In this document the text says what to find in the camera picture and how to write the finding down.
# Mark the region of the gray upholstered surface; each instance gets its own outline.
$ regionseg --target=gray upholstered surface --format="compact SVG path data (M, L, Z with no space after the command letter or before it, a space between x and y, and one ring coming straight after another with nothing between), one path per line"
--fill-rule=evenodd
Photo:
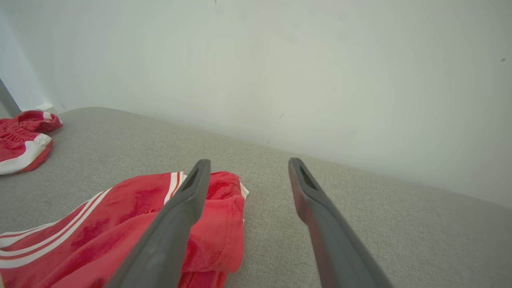
M60 219L140 174L188 171L201 158L250 191L244 260L227 287L317 287L297 217L292 153L106 108L66 112L49 159L0 177L0 232ZM398 287L511 287L512 211L440 189L300 156Z

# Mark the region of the white stripe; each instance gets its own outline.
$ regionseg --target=white stripe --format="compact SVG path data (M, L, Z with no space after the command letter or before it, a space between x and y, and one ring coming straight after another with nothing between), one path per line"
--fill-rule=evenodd
M37 229L39 227L43 227L43 226L48 226L50 223L46 223L46 224L43 224L43 225L40 225L40 226L37 226L37 227L33 227L33 228L30 228L30 229L26 229L26 230L23 230L23 231L16 231L16 232L4 232L2 234L0 234L0 236L7 236L7 235L14 235L14 234L20 234L20 233L24 233L24 232L28 232L32 229Z
M44 229L52 226L55 223L57 223L57 222L44 224L42 226L39 226L39 227L35 228L34 230L32 230L30 232L23 233L23 234L18 235L18 236L2 238L2 239L0 239L0 248L4 248L4 247L10 246L10 245L13 245L14 243L20 241L21 239L23 239L23 238L25 238L25 237L27 237L29 235L32 235L34 233L37 233L37 232L39 232L41 230L44 230Z
M22 155L0 162L0 175L23 170L41 154L51 140L50 136L41 133L33 141L25 141L25 152Z
M183 183L185 181L185 179L187 178L187 175L183 175L183 171L179 172L179 173L180 173L180 182L178 183L176 190L173 190L173 192L171 193L170 198L172 198L174 196L174 193L176 193L176 191L180 188L181 183Z
M249 190L245 188L245 186L242 185L240 182L240 192L242 193L242 197L244 197L244 200L247 198L247 195L249 195Z
M169 183L169 192L165 195L163 199L163 204L165 205L167 201L170 199L170 195L173 193L174 187L176 186L176 181L178 181L178 173L174 172L170 174L170 183Z
M96 198L96 196L98 196L100 193L94 195L94 197L88 201L88 203L83 207L83 209L80 211L80 213L78 213L75 218L73 218L73 220L71 220L64 228L62 228L59 232L53 234L51 237L48 237L47 239L45 239L44 241L41 241L35 245L32 245L30 247L27 247L27 248L23 248L23 249L20 249L20 250L15 250L15 251L2 251L0 250L0 256L15 256L15 255L19 255L19 254L23 254L23 253L26 253L26 252L30 252L36 248L39 248L41 246L43 246L44 244L52 241L53 239L59 237L62 233L64 233L64 231L69 228L71 225L73 225L73 223L78 219L80 218L81 215L84 214L84 212L87 210L87 207L89 207L93 201L94 198ZM19 239L13 239L13 238L17 238L17 237L12 237L12 238L6 238L5 240L7 241L11 241L11 244L15 243L16 241L18 241Z
M71 229L69 229L66 233L64 233L64 235L62 235L62 237L60 237L59 239L57 239L57 241L53 242L52 244L48 245L47 247L33 253L33 254L30 254L28 256L25 256L25 257L22 257L22 258L18 258L18 259L12 259L12 260L0 260L0 268L1 269L7 269L7 268L16 268L16 267L20 267L22 265L25 265L27 263L30 263L32 261L34 261L35 259L41 257L42 255L52 251L53 249L55 249L57 246L59 246L62 242L64 242L67 238L69 238L69 236L71 236L71 234L73 234L73 232L75 232L75 230L78 229L78 227L87 219L87 217L92 213L92 211L94 210L94 208L96 208L96 206L98 206L98 204L101 203L101 200L103 200L103 198L105 197L105 195L110 191L110 189L106 190L101 196L99 196L98 200L96 200L96 202L94 202L94 204L91 206L91 208L84 214L84 216L73 226L71 227Z
M91 201L91 199L89 199L89 200L85 201L84 203L82 203L82 204L78 205L78 207L77 207L77 208L75 208L75 210L76 210L76 209L78 209L80 206L84 205L85 203L89 202L89 201ZM50 227L50 226L53 226L55 223L57 223L57 222L59 222L59 221L63 220L64 218L61 218L61 219L59 219L59 220L57 220L57 221L55 221L55 222L46 223L46 224L43 224L43 225L41 225L41 226L37 226L37 227L30 228L30 229L23 230L23 231L16 231L16 232L4 232L4 233L0 234L0 236L8 236L8 235L15 235L15 234L23 233L23 234L22 234L22 235L23 235L23 237L21 237L21 238L19 238L19 239L17 240L17 241L19 241L20 239L23 239L23 238L25 238L26 236L29 236L29 235L31 235L31 234L34 234L35 232L38 232L38 231L41 231L41 230L43 230L43 229L46 229L46 228L48 228L48 227ZM7 247L7 246L10 246L10 245L12 244L12 243L11 243L11 244L9 244L9 245L3 245L3 241L5 241L5 239L0 239L0 248Z

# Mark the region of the gray fabric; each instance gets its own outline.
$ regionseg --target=gray fabric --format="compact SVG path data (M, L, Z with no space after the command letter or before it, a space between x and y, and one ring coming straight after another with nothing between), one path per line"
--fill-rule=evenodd
M209 158L250 191L244 259L226 287L318 287L288 179L288 159L298 156L396 286L512 286L512 211L502 206L128 112L60 117L48 160L0 177L0 232L58 220L127 178L188 171Z

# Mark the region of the red fabric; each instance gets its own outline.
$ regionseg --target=red fabric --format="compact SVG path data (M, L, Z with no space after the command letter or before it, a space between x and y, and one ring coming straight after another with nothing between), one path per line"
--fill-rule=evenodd
M0 119L0 175L30 171L46 160L53 141L42 132L53 131L62 126L56 115L46 113L46 116L47 118L42 111L30 110L14 119ZM17 167L15 171L7 172L10 167L4 161L22 156L27 150L26 142L34 141L36 137L38 140L35 145L43 146L41 152L28 159L29 162L22 167L14 166Z
M128 179L55 224L0 235L5 287L104 286L176 187L179 174L173 174L174 178L166 173ZM238 269L243 205L238 176L212 173L203 214L190 231L179 287L223 287L227 273ZM16 236L25 237L5 246ZM6 255L16 251L18 255Z

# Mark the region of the white wall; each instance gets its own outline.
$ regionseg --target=white wall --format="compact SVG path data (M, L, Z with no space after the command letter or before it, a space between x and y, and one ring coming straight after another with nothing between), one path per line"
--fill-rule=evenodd
M34 109L48 102L46 92L11 30L0 9L0 79L21 110Z
M510 0L1 8L58 110L178 120L512 207Z

